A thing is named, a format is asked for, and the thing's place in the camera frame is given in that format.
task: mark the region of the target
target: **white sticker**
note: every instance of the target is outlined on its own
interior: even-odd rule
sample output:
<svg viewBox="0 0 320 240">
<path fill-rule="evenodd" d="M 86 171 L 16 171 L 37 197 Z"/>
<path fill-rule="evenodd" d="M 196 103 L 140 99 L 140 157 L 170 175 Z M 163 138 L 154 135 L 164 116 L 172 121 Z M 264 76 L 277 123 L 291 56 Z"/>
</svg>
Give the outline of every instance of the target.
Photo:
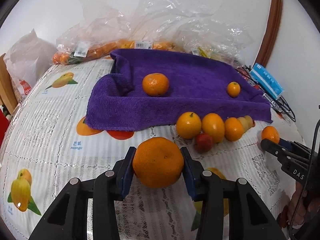
<svg viewBox="0 0 320 240">
<path fill-rule="evenodd" d="M 79 41 L 76 46 L 74 56 L 75 57 L 86 57 L 89 47 L 91 45 L 90 41 Z"/>
<path fill-rule="evenodd" d="M 152 49 L 152 41 L 135 41 L 135 49 Z"/>
<path fill-rule="evenodd" d="M 197 49 L 193 49 L 191 52 L 192 55 L 200 56 L 199 51 Z"/>
</svg>

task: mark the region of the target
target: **purple towel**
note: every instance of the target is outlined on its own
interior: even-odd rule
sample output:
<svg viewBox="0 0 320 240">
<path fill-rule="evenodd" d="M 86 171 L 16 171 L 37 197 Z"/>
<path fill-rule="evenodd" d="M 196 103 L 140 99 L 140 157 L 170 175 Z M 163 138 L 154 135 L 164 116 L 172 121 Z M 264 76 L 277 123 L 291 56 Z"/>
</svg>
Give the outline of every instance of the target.
<svg viewBox="0 0 320 240">
<path fill-rule="evenodd" d="M 184 112 L 200 118 L 217 113 L 228 117 L 250 115 L 271 121 L 270 104 L 262 91 L 251 87 L 230 65 L 186 53 L 117 49 L 111 53 L 115 67 L 94 86 L 86 122 L 100 130 L 137 131 L 151 126 L 175 124 Z M 150 97 L 142 89 L 143 78 L 163 73 L 170 81 L 162 97 Z M 227 85 L 241 86 L 237 98 L 227 94 Z"/>
</svg>

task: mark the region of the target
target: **blue and white package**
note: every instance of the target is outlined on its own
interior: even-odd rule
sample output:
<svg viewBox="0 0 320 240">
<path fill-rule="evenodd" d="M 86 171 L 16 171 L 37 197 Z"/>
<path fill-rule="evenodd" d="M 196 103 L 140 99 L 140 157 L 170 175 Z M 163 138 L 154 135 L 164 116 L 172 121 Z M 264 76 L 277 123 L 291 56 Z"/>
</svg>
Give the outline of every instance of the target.
<svg viewBox="0 0 320 240">
<path fill-rule="evenodd" d="M 282 86 L 273 76 L 260 64 L 254 64 L 250 75 L 259 83 L 259 85 L 268 92 L 274 99 L 278 99 L 284 91 Z"/>
</svg>

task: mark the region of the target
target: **human hand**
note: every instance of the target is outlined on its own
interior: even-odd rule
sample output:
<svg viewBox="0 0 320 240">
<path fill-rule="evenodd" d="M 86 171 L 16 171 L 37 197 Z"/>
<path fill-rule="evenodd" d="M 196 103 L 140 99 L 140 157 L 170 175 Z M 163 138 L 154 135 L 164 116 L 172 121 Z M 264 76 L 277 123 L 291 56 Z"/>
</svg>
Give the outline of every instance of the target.
<svg viewBox="0 0 320 240">
<path fill-rule="evenodd" d="M 290 204 L 289 204 L 289 209 L 288 209 L 289 223 L 292 220 L 294 209 L 297 205 L 297 202 L 299 200 L 299 196 L 300 196 L 300 193 L 302 190 L 303 190 L 303 186 L 300 183 L 296 182 L 296 191 L 292 195 L 292 198 L 291 198 Z M 303 193 L 303 197 L 306 197 L 306 196 L 307 196 L 307 192 L 305 191 Z M 320 198 L 313 199 L 308 206 L 308 212 L 317 213 L 319 208 L 320 208 Z M 307 213 L 307 209 L 303 205 L 303 201 L 301 201 L 299 204 L 299 207 L 298 207 L 297 214 L 294 218 L 293 225 L 294 226 L 302 225 L 304 223 L 304 216 L 306 213 Z"/>
</svg>

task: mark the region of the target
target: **red logo on bag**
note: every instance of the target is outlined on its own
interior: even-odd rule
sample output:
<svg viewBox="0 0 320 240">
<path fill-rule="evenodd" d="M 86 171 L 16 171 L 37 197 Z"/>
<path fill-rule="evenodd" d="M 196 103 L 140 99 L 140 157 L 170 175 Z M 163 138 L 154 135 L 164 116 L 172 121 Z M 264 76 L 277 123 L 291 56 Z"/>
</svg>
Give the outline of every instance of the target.
<svg viewBox="0 0 320 240">
<path fill-rule="evenodd" d="M 24 94 L 25 95 L 29 94 L 29 92 L 31 90 L 30 85 L 25 80 L 20 80 L 19 79 L 19 82 L 20 82 L 20 85 L 22 85 L 22 87 L 24 89 Z"/>
</svg>

